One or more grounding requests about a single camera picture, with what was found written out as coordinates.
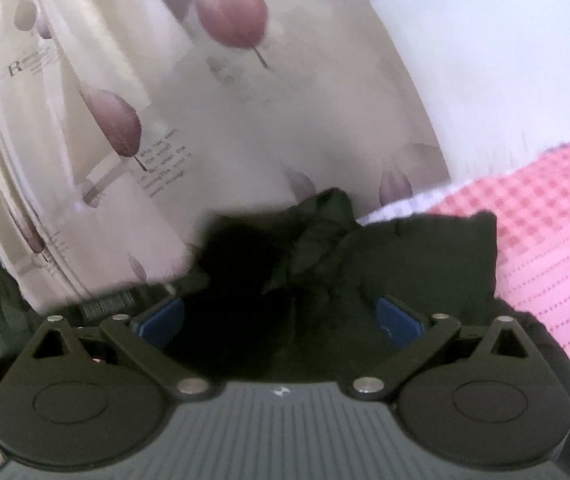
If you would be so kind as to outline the black puffer jacket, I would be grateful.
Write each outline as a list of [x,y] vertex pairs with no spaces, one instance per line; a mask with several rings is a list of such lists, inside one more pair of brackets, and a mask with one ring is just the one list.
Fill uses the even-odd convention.
[[[207,229],[178,358],[222,382],[195,479],[570,479],[570,361],[495,293],[496,220],[360,226],[331,190]],[[376,301],[426,318],[398,350]]]

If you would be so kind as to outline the pink purple checked bedsheet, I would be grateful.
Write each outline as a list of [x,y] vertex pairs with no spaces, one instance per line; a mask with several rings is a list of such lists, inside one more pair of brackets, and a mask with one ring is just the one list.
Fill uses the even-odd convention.
[[383,206],[364,223],[487,210],[498,227],[496,293],[534,314],[570,356],[570,141],[527,166],[463,184],[448,184]]

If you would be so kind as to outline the beige leaf print curtain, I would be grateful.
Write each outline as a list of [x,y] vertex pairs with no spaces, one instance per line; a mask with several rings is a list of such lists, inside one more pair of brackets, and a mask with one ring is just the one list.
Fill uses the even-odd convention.
[[172,278],[214,214],[449,177],[368,0],[0,0],[0,261],[34,310]]

